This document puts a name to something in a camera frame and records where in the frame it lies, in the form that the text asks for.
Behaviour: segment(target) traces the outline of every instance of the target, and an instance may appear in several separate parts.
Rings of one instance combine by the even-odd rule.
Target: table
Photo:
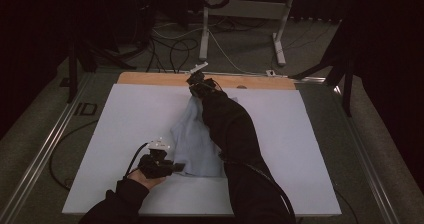
[[[297,216],[341,214],[294,84],[282,77],[208,77],[213,77],[230,97],[236,96],[252,116],[264,159],[289,196]],[[190,97],[185,84],[187,78],[184,74],[135,72],[120,76],[106,102],[63,213],[85,213],[102,200],[107,189],[115,188],[133,154],[144,142],[160,135],[172,143],[167,132]],[[172,159],[172,155],[171,148],[168,158]],[[140,214],[232,215],[227,180],[174,174],[152,190]]]

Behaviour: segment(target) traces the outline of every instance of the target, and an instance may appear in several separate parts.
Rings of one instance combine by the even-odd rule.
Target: wire
[[[152,47],[153,50],[151,50],[151,51],[149,50],[152,53],[152,56],[150,57],[149,65],[147,66],[146,72],[149,72],[150,68],[152,67],[153,58],[156,55],[156,53],[155,53],[156,52],[156,46],[155,46],[155,43],[153,42],[152,38],[149,39],[149,43],[151,44],[151,47]]]
[[[63,136],[58,142],[57,142],[57,144],[56,144],[56,146],[53,148],[53,151],[52,151],[52,153],[51,153],[51,155],[50,155],[50,158],[49,158],[49,172],[50,172],[50,175],[51,175],[51,177],[53,178],[53,180],[57,183],[57,184],[59,184],[61,187],[63,187],[64,189],[66,189],[66,190],[71,190],[71,188],[69,187],[69,180],[71,180],[71,179],[66,179],[65,180],[65,184],[64,183],[62,183],[57,177],[56,177],[56,175],[54,174],[54,171],[53,171],[53,157],[54,157],[54,154],[56,153],[56,150],[59,148],[59,146],[60,146],[60,144],[66,139],[66,138],[68,138],[70,135],[72,135],[72,134],[74,134],[75,132],[77,132],[77,131],[79,131],[79,130],[81,130],[81,129],[83,129],[83,128],[85,128],[85,127],[87,127],[87,126],[90,126],[90,125],[92,125],[92,124],[94,124],[94,123],[97,123],[99,120],[95,120],[95,121],[92,121],[92,122],[89,122],[89,123],[87,123],[87,124],[85,124],[85,125],[82,125],[82,126],[80,126],[80,127],[78,127],[78,128],[76,128],[76,129],[74,129],[74,130],[72,130],[71,132],[69,132],[68,134],[66,134],[65,136]]]
[[[350,211],[352,212],[352,215],[353,215],[353,217],[355,218],[355,223],[356,224],[359,224],[359,221],[358,221],[358,217],[356,216],[356,213],[355,213],[355,211],[353,210],[353,207],[350,205],[350,203],[346,200],[346,198],[344,198],[343,197],[343,195],[339,192],[339,191],[337,191],[337,189],[336,188],[334,188],[333,187],[333,189],[334,189],[334,191],[336,192],[336,194],[337,195],[339,195],[339,197],[340,198],[342,198],[342,200],[347,204],[347,206],[349,207],[349,209],[350,209]]]
[[[144,143],[143,145],[141,145],[141,147],[139,147],[139,148],[137,149],[137,151],[135,152],[135,154],[134,154],[134,156],[133,156],[133,158],[132,158],[132,160],[131,160],[131,162],[130,162],[130,165],[128,166],[127,171],[125,172],[124,178],[125,178],[126,176],[128,176],[128,175],[131,173],[131,167],[133,166],[134,161],[135,161],[135,159],[136,159],[136,158],[137,158],[137,156],[138,156],[138,153],[140,153],[140,151],[141,151],[144,147],[146,147],[146,146],[147,146],[147,144],[149,144],[149,143],[148,143],[148,142],[146,142],[146,143]]]
[[[176,22],[169,22],[169,23],[162,24],[160,26],[154,26],[153,29],[159,29],[159,28],[162,28],[162,27],[173,26],[173,25],[177,25],[177,24],[178,23],[176,23]]]
[[[163,65],[162,65],[162,62],[160,62],[158,54],[153,53],[153,56],[156,57],[156,67],[158,68],[159,73],[160,73],[161,69],[163,70],[164,73],[167,73],[165,67],[163,67]]]
[[[229,17],[228,20],[230,22],[233,22],[234,24],[238,24],[238,25],[241,25],[241,26],[248,27],[246,29],[235,29],[234,31],[250,31],[250,30],[253,30],[253,29],[256,29],[256,28],[259,28],[259,27],[263,27],[264,25],[266,25],[269,22],[269,19],[265,19],[265,20],[259,19],[260,22],[258,24],[248,25],[248,24],[245,24],[245,23],[241,23],[241,22],[239,22],[236,19],[231,18],[231,17]]]
[[[182,35],[179,35],[179,36],[176,36],[176,37],[167,37],[167,36],[164,36],[164,35],[160,34],[159,32],[157,32],[155,29],[153,29],[153,32],[155,32],[158,36],[160,36],[162,38],[169,39],[169,40],[174,40],[174,39],[179,39],[181,37],[187,36],[190,33],[193,33],[193,32],[196,32],[196,31],[202,31],[202,30],[203,30],[203,28],[197,28],[197,29],[191,30],[189,32],[186,32],[186,33],[184,33]]]
[[[330,27],[331,27],[331,24],[328,24],[327,29],[326,29],[325,31],[323,31],[322,33],[320,33],[318,36],[316,36],[316,37],[314,38],[314,40],[312,40],[312,41],[305,42],[305,43],[303,43],[303,44],[301,44],[301,45],[299,45],[299,46],[286,47],[286,48],[284,48],[284,49],[285,49],[285,50],[287,50],[287,49],[300,48],[300,47],[306,46],[306,45],[308,45],[308,44],[310,44],[310,43],[316,42],[319,38],[321,38],[324,34],[326,34],[326,33],[330,30]]]
[[[171,45],[168,45],[168,44],[166,44],[166,43],[164,43],[162,41],[159,41],[159,39],[157,37],[152,37],[152,39],[154,41],[156,41],[157,43],[159,43],[159,44],[162,44],[162,45],[164,45],[166,47],[169,47],[169,48],[174,48],[177,51],[187,51],[187,48],[186,49],[178,49],[178,48],[172,47]],[[181,39],[181,40],[177,40],[176,42],[180,42],[180,41],[193,41],[195,44],[194,44],[193,47],[189,47],[188,48],[188,50],[190,50],[190,51],[196,49],[199,46],[199,43],[195,39],[193,39],[193,38]]]
[[[295,42],[297,42],[297,41],[299,41],[300,39],[302,39],[302,37],[303,37],[304,35],[306,35],[306,33],[308,33],[308,32],[311,30],[311,28],[312,28],[312,25],[313,25],[313,24],[314,24],[314,22],[312,22],[312,23],[311,23],[311,25],[309,25],[308,29],[307,29],[306,31],[304,31],[304,32],[302,33],[302,35],[300,35],[300,36],[299,36],[298,38],[296,38],[294,41],[290,42],[287,46],[283,47],[283,49],[290,47],[290,46],[291,46],[291,45],[293,45]]]
[[[219,50],[221,50],[222,54],[224,54],[224,56],[227,58],[228,62],[230,62],[230,64],[237,69],[238,71],[245,73],[245,74],[252,74],[252,75],[262,75],[265,76],[265,74],[262,73],[254,73],[254,72],[247,72],[247,71],[243,71],[240,68],[238,68],[232,61],[231,59],[227,56],[227,54],[225,53],[225,51],[221,48],[221,45],[219,45],[218,41],[215,39],[215,36],[213,35],[212,32],[209,32],[209,34],[211,35],[212,39],[215,41],[216,45],[218,46]]]
[[[284,190],[278,185],[278,183],[272,177],[267,176],[264,172],[262,172],[258,168],[254,167],[250,164],[244,163],[244,162],[236,162],[236,161],[224,159],[224,163],[232,164],[232,165],[241,165],[241,166],[247,167],[248,169],[252,170],[254,173],[258,174],[259,176],[261,176],[265,180],[267,180],[277,190],[277,192],[280,194],[280,196],[283,198],[283,201],[286,205],[287,211],[288,211],[292,221],[294,223],[296,223],[296,216],[295,216],[293,206],[291,205],[289,197],[287,196],[287,194],[284,192]]]
[[[186,58],[184,59],[184,61],[180,64],[180,66],[178,67],[178,70],[177,71],[175,71],[175,68],[174,68],[174,62],[172,61],[172,52],[175,50],[175,46],[178,44],[178,43],[182,43],[182,44],[184,44],[185,46],[186,46],[186,50],[187,50],[187,55],[186,55]],[[180,72],[180,69],[181,69],[181,67],[187,62],[187,60],[188,60],[188,58],[190,57],[190,49],[188,48],[188,46],[187,46],[187,44],[185,44],[183,41],[178,41],[178,42],[175,42],[174,43],[174,45],[172,46],[172,48],[171,48],[171,51],[169,52],[169,61],[171,62],[171,65],[172,65],[172,67],[174,68],[174,73],[179,73]]]

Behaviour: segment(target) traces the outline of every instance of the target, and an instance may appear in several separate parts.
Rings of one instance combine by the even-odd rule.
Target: wooden edge
[[[160,86],[188,86],[188,74],[123,72],[117,81],[118,84],[141,84]],[[293,81],[286,77],[256,77],[234,75],[207,75],[222,88],[251,88],[251,89],[278,89],[296,90]]]

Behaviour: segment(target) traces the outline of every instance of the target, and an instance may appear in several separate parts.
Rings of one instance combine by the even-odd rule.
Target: metal stand
[[[329,66],[333,66],[333,68],[331,69],[327,77],[325,78],[324,84],[335,87],[337,86],[337,84],[339,84],[343,76],[345,76],[342,107],[344,111],[346,112],[346,115],[351,117],[352,114],[350,112],[350,96],[352,92],[352,81],[353,81],[353,70],[354,70],[353,59],[346,58],[343,55],[334,56],[332,58],[321,61],[321,63],[309,68],[306,71],[303,71],[296,75],[288,76],[288,78],[301,80]]]
[[[214,4],[222,2],[222,0],[205,0],[208,3]],[[273,33],[272,39],[274,48],[277,55],[278,65],[286,65],[284,58],[283,48],[281,45],[281,37],[283,35],[284,27],[289,17],[290,8],[293,0],[286,0],[285,3],[267,3],[267,2],[252,2],[252,1],[239,1],[231,0],[228,5],[220,9],[203,8],[203,32],[200,44],[199,59],[206,61],[208,53],[209,41],[209,28],[208,17],[209,15],[219,16],[236,16],[236,17],[253,17],[264,19],[280,20],[281,24],[277,33]]]
[[[119,60],[113,55],[109,54],[105,50],[97,47],[89,41],[81,40],[76,30],[74,30],[71,26],[68,29],[69,37],[68,37],[68,65],[69,65],[69,79],[68,82],[62,84],[62,86],[69,87],[69,96],[68,103],[71,103],[77,92],[78,92],[78,74],[77,74],[77,66],[78,60],[80,61],[84,71],[94,72],[97,69],[97,64],[94,61],[92,56],[92,52],[96,53],[103,58],[108,59],[113,64],[121,67],[122,69],[134,70],[136,67],[130,66],[125,62]]]

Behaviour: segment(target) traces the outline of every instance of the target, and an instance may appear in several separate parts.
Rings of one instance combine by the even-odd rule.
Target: black jacket
[[[259,149],[253,122],[247,111],[215,92],[203,99],[203,121],[211,139],[221,148],[228,178],[230,202],[238,223],[295,223],[278,191],[261,175],[236,163],[247,163],[271,177]],[[80,223],[137,223],[138,210],[148,189],[124,180],[117,193],[94,206]]]

